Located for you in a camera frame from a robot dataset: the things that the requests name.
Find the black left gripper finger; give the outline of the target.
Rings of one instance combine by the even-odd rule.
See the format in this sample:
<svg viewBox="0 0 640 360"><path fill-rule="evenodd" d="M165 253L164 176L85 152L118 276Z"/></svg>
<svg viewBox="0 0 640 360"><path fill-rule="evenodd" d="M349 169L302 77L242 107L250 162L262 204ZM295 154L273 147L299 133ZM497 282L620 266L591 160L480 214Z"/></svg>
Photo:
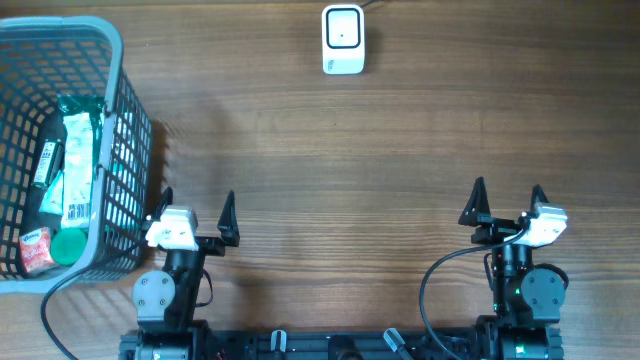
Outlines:
<svg viewBox="0 0 640 360"><path fill-rule="evenodd" d="M227 195L223 210L217 223L217 228L220 232L220 237L226 246L239 246L240 233L236 217L235 193L233 190L231 190Z"/></svg>
<svg viewBox="0 0 640 360"><path fill-rule="evenodd" d="M153 221L158 221L163 214L164 210L173 203L173 189L167 186L162 196L156 205L155 209L151 212L151 219Z"/></svg>

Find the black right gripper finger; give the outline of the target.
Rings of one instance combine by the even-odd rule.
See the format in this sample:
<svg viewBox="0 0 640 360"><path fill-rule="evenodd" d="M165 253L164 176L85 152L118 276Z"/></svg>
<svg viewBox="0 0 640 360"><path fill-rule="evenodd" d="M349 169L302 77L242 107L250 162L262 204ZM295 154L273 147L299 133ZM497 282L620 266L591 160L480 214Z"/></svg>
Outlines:
<svg viewBox="0 0 640 360"><path fill-rule="evenodd" d="M548 202L549 200L546 197L542 186L540 184L536 184L532 188L531 192L530 211L535 212L537 204L545 204Z"/></svg>
<svg viewBox="0 0 640 360"><path fill-rule="evenodd" d="M490 222L491 211L485 180L483 177L478 177L474 182L470 198L458 219L458 224L482 226Z"/></svg>

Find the green lid jar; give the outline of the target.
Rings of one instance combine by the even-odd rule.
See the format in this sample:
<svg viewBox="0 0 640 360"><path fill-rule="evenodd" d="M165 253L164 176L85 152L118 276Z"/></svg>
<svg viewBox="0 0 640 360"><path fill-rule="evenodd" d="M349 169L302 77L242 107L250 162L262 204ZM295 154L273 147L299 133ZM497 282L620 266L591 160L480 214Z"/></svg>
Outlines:
<svg viewBox="0 0 640 360"><path fill-rule="evenodd" d="M53 260L62 266L74 265L82 256L87 244L87 235L78 228L59 231L51 241L50 253Z"/></svg>

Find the green white wipes packet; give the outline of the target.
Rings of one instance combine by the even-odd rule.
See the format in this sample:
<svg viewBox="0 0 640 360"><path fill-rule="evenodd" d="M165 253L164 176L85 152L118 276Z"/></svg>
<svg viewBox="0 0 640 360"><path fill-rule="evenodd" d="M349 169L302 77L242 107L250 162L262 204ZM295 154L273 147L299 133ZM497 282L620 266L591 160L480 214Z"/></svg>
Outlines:
<svg viewBox="0 0 640 360"><path fill-rule="evenodd" d="M89 227L94 167L99 161L104 124L103 107L104 99L98 96L58 97L65 130L62 229Z"/></svg>

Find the small black white box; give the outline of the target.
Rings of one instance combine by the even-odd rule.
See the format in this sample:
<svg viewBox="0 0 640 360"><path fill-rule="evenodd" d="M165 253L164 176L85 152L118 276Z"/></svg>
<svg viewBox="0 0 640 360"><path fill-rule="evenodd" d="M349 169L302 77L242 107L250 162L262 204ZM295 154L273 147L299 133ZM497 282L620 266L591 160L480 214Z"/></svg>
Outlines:
<svg viewBox="0 0 640 360"><path fill-rule="evenodd" d="M33 177L33 186L46 189L51 185L62 163L63 148L61 139L47 140L44 143Z"/></svg>

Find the red tissue pack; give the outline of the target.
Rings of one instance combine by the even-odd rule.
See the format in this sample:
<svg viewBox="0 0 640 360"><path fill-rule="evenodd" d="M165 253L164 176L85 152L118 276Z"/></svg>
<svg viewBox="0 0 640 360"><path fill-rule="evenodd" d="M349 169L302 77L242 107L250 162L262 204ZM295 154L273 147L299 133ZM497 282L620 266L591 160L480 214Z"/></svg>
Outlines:
<svg viewBox="0 0 640 360"><path fill-rule="evenodd" d="M51 230L38 228L19 237L23 266L28 274L36 274L56 266L51 255Z"/></svg>

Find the mint toilet wipes pack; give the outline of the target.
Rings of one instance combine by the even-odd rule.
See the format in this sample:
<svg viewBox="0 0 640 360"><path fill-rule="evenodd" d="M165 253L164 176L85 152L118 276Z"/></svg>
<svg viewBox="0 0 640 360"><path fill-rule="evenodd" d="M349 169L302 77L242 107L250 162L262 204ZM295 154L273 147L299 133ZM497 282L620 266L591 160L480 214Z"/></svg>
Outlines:
<svg viewBox="0 0 640 360"><path fill-rule="evenodd" d="M39 211L57 216L63 215L64 173L60 170L46 190Z"/></svg>

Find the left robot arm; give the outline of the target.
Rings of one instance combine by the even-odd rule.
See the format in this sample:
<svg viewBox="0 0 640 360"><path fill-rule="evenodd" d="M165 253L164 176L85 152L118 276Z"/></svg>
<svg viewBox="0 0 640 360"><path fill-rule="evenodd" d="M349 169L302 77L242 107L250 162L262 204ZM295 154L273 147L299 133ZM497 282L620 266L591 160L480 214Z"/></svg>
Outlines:
<svg viewBox="0 0 640 360"><path fill-rule="evenodd" d="M143 222L145 240L166 253L164 265L141 275L132 291L138 329L121 337L120 359L223 359L215 336L205 320L194 318L195 310L210 304L200 302L203 279L211 283L205 270L208 256L225 255L237 247L240 233L235 194L229 192L217 223L217 236L198 236L198 220L191 207L173 204L168 187Z"/></svg>

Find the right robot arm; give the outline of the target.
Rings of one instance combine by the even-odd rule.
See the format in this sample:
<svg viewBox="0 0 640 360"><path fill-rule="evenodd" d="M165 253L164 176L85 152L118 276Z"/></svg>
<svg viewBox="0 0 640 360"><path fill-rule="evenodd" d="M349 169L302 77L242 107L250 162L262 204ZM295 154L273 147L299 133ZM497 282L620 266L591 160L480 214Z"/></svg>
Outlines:
<svg viewBox="0 0 640 360"><path fill-rule="evenodd" d="M530 209L515 220L491 215L485 180L475 180L458 223L475 229L471 242L486 254L485 273L494 314L480 316L469 339L467 359L561 359L559 331L569 278L559 267L533 261L566 230L568 215L532 189Z"/></svg>

